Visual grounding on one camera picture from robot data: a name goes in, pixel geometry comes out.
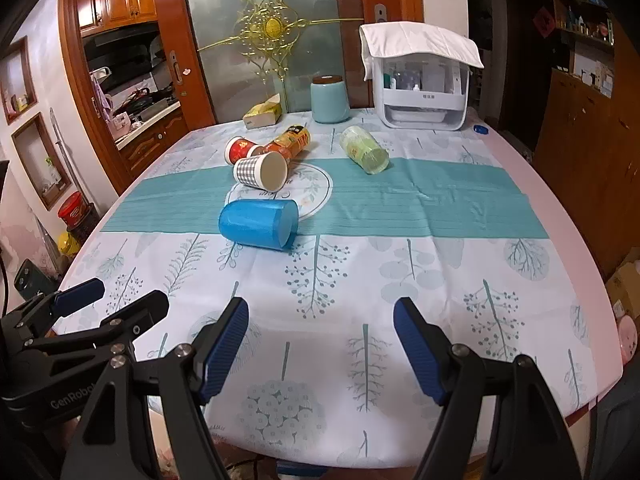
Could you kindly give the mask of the yellow bottle on floor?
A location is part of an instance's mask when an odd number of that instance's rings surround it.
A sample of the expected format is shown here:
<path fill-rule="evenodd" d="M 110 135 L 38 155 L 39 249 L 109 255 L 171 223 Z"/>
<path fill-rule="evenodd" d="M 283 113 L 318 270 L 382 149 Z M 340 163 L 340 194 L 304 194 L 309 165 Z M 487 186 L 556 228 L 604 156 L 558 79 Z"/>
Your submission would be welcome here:
<path fill-rule="evenodd" d="M 81 250 L 81 244 L 70 232 L 65 231 L 58 237 L 58 251 L 65 257 L 73 259 Z"/>

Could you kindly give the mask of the blue plastic cup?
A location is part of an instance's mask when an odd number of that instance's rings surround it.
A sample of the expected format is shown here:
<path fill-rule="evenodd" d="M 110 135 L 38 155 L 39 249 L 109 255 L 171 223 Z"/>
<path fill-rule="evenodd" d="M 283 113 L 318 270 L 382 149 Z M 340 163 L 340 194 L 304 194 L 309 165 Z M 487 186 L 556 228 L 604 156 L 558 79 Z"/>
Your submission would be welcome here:
<path fill-rule="evenodd" d="M 298 228 L 294 200 L 246 198 L 228 203 L 220 212 L 220 234 L 235 244 L 285 252 Z"/>

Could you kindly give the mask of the red lidded tin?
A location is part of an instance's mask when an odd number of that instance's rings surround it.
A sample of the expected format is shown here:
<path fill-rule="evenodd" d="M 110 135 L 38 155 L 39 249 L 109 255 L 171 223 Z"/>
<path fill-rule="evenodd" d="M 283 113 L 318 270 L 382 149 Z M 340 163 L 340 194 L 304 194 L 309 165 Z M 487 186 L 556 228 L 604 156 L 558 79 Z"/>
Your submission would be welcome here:
<path fill-rule="evenodd" d="M 58 208 L 60 218 L 68 228 L 73 229 L 85 217 L 89 209 L 88 200 L 80 191 L 73 192 Z"/>

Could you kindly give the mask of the red paper cup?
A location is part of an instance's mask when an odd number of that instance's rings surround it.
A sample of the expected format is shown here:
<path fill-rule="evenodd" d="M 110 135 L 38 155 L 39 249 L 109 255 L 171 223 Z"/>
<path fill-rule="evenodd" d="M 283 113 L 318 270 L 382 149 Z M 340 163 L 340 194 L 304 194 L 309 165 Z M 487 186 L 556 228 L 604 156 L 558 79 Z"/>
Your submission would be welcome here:
<path fill-rule="evenodd" d="M 228 165 L 235 165 L 240 159 L 260 155 L 264 148 L 242 136 L 234 136 L 224 147 L 224 160 Z"/>

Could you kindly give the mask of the white cloth cover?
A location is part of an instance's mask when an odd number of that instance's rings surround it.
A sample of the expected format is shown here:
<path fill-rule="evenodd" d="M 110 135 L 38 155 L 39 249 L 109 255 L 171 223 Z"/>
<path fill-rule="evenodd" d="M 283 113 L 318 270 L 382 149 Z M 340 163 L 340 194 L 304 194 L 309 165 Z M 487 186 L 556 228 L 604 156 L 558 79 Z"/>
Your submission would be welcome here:
<path fill-rule="evenodd" d="M 474 41 L 435 25 L 409 21 L 364 24 L 359 27 L 359 37 L 364 81 L 373 78 L 375 58 L 432 54 L 470 67 L 484 67 Z"/>

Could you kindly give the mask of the teal ceramic jar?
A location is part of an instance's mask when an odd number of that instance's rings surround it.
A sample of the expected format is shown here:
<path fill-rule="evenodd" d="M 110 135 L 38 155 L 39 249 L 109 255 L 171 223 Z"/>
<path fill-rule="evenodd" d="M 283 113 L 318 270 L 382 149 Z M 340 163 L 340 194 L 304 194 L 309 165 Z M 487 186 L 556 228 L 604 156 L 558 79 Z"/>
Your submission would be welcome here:
<path fill-rule="evenodd" d="M 345 81 L 338 75 L 314 76 L 310 85 L 311 114 L 319 124 L 338 124 L 350 116 Z"/>

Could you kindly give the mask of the patterned teal tablecloth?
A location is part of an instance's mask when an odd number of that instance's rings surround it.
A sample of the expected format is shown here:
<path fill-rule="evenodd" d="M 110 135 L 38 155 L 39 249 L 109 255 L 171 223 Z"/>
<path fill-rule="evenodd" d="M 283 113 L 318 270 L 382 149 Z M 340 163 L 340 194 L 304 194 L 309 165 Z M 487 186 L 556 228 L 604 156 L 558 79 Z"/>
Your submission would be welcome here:
<path fill-rule="evenodd" d="M 358 110 L 352 123 L 390 154 L 372 176 L 340 147 L 341 127 L 306 113 L 285 123 L 311 135 L 279 193 L 299 210 L 289 250 L 220 234 L 221 208 L 253 196 L 224 161 L 245 128 L 195 130 L 85 242 L 64 283 L 99 278 L 104 296 L 55 330 L 96 327 L 158 289 L 168 315 L 134 344 L 139 360 L 154 359 L 244 298 L 250 325 L 207 426 L 238 448 L 326 466 L 413 465 L 435 429 L 438 406 L 395 333 L 401 297 L 480 356 L 531 356 L 564 415 L 620 380 L 600 273 L 550 188 L 498 133 L 475 132 L 475 116 L 457 131 L 390 129 Z"/>

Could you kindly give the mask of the pale green plastic cup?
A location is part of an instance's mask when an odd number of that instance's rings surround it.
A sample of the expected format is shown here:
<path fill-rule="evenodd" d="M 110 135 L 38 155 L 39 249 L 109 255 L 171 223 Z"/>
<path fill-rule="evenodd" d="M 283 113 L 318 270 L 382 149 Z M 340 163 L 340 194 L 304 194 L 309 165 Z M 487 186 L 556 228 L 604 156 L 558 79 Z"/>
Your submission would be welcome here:
<path fill-rule="evenodd" d="M 390 162 L 390 156 L 371 133 L 359 126 L 347 127 L 340 136 L 346 155 L 367 174 L 379 174 Z"/>

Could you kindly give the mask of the gold ornamental door decoration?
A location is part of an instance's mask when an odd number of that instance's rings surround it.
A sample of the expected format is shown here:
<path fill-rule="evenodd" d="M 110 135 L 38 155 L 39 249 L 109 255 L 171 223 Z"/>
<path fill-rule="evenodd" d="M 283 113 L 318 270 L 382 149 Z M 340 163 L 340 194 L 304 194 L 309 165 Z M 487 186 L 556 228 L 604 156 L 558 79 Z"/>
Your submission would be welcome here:
<path fill-rule="evenodd" d="M 314 26 L 358 23 L 363 18 L 303 18 L 285 0 L 240 0 L 233 34 L 198 47 L 198 53 L 216 47 L 241 47 L 240 55 L 255 66 L 255 74 L 265 84 L 269 75 L 281 82 L 288 76 L 288 58 L 305 29 Z"/>

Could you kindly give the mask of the orange snack canister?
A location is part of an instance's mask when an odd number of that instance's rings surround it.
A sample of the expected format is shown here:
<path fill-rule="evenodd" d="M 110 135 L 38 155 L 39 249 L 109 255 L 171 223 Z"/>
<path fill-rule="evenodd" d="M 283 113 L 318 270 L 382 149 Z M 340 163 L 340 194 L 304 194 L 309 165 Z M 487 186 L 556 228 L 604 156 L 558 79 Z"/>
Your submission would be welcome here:
<path fill-rule="evenodd" d="M 292 125 L 286 128 L 280 136 L 277 136 L 268 143 L 263 153 L 278 153 L 285 162 L 289 164 L 305 149 L 310 143 L 310 133 L 305 126 Z"/>

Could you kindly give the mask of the grey checkered paper cup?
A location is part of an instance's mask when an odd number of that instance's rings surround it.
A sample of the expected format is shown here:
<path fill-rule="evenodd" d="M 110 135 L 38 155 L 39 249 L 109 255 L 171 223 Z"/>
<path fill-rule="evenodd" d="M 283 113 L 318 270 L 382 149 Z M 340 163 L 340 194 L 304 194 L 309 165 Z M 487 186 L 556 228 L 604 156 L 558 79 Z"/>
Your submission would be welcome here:
<path fill-rule="evenodd" d="M 278 192 L 288 178 L 288 163 L 277 152 L 245 157 L 235 163 L 234 180 L 250 188 Z"/>

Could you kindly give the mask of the white storage organizer box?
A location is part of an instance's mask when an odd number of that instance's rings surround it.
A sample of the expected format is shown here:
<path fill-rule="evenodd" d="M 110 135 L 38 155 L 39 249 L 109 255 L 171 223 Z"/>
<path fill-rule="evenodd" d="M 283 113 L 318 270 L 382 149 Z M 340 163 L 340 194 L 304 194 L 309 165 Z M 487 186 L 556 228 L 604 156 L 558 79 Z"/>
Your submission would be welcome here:
<path fill-rule="evenodd" d="M 434 54 L 374 58 L 374 108 L 387 127 L 458 130 L 468 109 L 470 68 Z"/>

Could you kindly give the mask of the yellow tissue box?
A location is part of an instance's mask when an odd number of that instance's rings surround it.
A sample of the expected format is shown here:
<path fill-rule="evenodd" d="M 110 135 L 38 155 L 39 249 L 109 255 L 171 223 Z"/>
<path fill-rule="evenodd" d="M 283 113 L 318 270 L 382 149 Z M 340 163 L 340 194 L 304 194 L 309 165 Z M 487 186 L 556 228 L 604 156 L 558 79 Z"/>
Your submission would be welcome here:
<path fill-rule="evenodd" d="M 243 122 L 247 129 L 264 128 L 277 125 L 281 116 L 281 97 L 279 93 L 276 93 L 246 112 L 243 116 Z"/>

